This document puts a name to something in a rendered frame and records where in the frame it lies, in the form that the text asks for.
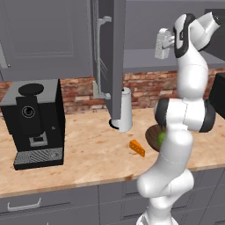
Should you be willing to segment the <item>grey metal cheese grater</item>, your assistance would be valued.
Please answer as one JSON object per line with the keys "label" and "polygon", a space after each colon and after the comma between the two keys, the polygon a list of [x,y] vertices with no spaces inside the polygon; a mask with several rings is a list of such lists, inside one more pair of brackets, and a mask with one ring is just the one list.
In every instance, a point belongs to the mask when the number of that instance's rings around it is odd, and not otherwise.
{"label": "grey metal cheese grater", "polygon": [[170,50],[164,47],[164,41],[168,36],[171,36],[171,32],[168,28],[161,28],[159,30],[156,36],[155,58],[163,60],[169,56]]}

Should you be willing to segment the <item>grey drawer front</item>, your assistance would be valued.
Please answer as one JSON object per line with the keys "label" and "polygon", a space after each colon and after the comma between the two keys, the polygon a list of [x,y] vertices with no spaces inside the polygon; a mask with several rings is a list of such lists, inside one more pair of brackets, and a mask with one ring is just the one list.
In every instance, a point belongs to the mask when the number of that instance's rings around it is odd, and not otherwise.
{"label": "grey drawer front", "polygon": [[129,221],[135,224],[148,205],[149,200],[144,198],[101,203],[99,205],[100,225]]}
{"label": "grey drawer front", "polygon": [[39,208],[29,210],[41,210],[50,207],[88,207],[98,206],[98,188],[93,186],[64,189],[52,192],[39,192],[0,199],[0,214],[15,213],[7,210],[10,202],[12,207],[35,204],[41,198]]}
{"label": "grey drawer front", "polygon": [[223,168],[192,172],[193,189],[182,195],[171,210],[178,225],[200,225],[223,172]]}
{"label": "grey drawer front", "polygon": [[0,225],[99,225],[98,206],[50,207],[0,214]]}
{"label": "grey drawer front", "polygon": [[140,196],[136,180],[99,185],[98,190],[100,203],[109,203]]}

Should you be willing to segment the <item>closed grey cabinet door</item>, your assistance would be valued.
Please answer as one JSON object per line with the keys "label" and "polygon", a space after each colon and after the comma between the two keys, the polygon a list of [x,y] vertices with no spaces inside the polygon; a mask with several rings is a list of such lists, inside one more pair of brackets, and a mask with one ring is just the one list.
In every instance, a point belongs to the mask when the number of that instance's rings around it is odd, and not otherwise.
{"label": "closed grey cabinet door", "polygon": [[0,0],[0,41],[8,69],[0,80],[91,75],[88,0]]}

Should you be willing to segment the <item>green salad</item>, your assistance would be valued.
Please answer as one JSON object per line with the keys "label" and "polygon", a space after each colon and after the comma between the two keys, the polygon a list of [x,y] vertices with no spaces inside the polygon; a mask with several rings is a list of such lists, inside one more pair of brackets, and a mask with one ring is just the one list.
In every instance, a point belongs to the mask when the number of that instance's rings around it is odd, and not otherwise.
{"label": "green salad", "polygon": [[158,146],[162,145],[165,135],[166,135],[165,131],[162,131],[161,133],[158,134],[158,136],[156,138],[156,143]]}

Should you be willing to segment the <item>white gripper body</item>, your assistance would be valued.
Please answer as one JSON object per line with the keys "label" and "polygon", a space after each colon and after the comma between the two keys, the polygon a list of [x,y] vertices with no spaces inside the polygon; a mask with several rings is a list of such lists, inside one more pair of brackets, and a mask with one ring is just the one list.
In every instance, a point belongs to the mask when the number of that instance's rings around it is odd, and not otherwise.
{"label": "white gripper body", "polygon": [[169,48],[175,43],[175,36],[168,36],[164,41],[164,47]]}

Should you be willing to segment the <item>white paper towel roll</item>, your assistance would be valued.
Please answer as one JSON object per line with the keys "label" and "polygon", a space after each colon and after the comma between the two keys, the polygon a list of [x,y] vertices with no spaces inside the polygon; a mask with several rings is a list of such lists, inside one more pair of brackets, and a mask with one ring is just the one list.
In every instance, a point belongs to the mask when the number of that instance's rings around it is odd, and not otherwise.
{"label": "white paper towel roll", "polygon": [[131,90],[124,87],[121,95],[121,111],[119,120],[109,120],[112,128],[118,129],[121,133],[129,131],[133,125],[132,120],[132,97]]}

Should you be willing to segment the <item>orange cheese wedge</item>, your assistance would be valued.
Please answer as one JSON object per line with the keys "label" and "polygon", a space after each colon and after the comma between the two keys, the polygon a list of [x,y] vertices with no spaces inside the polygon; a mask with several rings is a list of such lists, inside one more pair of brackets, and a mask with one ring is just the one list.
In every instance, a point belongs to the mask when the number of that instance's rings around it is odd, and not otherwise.
{"label": "orange cheese wedge", "polygon": [[132,140],[129,143],[129,148],[138,153],[140,156],[145,157],[145,149],[137,140]]}

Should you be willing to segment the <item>black microwave oven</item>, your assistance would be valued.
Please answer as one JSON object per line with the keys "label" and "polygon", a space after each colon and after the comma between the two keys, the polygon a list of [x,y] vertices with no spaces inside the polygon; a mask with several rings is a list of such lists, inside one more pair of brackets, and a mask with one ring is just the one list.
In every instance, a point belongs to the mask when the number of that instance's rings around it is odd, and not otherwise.
{"label": "black microwave oven", "polygon": [[209,101],[215,111],[225,119],[225,72],[215,75]]}

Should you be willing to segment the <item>dark grey open cabinet door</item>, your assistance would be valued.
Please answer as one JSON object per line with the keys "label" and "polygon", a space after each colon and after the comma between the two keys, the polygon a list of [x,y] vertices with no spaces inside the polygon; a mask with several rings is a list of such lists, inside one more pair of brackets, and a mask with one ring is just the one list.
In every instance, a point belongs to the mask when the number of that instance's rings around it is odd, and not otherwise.
{"label": "dark grey open cabinet door", "polygon": [[205,13],[212,12],[218,16],[221,21],[220,28],[214,33],[206,51],[225,61],[225,8],[221,9],[205,9]]}

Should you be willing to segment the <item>black coffee machine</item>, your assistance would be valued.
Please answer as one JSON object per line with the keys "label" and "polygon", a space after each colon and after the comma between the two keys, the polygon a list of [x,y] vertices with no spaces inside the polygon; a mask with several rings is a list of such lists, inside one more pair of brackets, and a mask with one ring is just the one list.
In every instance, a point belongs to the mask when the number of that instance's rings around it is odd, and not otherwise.
{"label": "black coffee machine", "polygon": [[58,79],[12,83],[0,109],[17,149],[15,170],[63,164],[65,113]]}

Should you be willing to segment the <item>brown wooden salad bowl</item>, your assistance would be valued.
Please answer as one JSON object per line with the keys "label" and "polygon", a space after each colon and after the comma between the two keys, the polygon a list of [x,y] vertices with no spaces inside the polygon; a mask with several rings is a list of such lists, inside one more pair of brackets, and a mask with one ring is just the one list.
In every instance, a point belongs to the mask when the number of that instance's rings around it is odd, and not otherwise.
{"label": "brown wooden salad bowl", "polygon": [[145,133],[145,138],[146,138],[147,143],[155,151],[159,151],[162,146],[162,145],[158,146],[156,143],[156,138],[157,138],[158,134],[161,133],[162,131],[166,132],[165,127],[159,126],[159,125],[154,125],[154,126],[149,127]]}

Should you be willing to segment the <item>grey cabinet shelf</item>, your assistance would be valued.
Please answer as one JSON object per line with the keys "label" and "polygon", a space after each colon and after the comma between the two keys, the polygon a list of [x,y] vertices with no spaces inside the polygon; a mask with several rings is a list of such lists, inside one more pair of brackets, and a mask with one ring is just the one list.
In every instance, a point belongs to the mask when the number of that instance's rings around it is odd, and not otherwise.
{"label": "grey cabinet shelf", "polygon": [[[221,60],[207,52],[200,53],[207,62],[210,69],[225,68],[225,61]],[[154,49],[131,49],[124,51],[124,73],[141,73],[177,70],[178,65],[175,55],[170,51],[166,59],[155,58]]]}

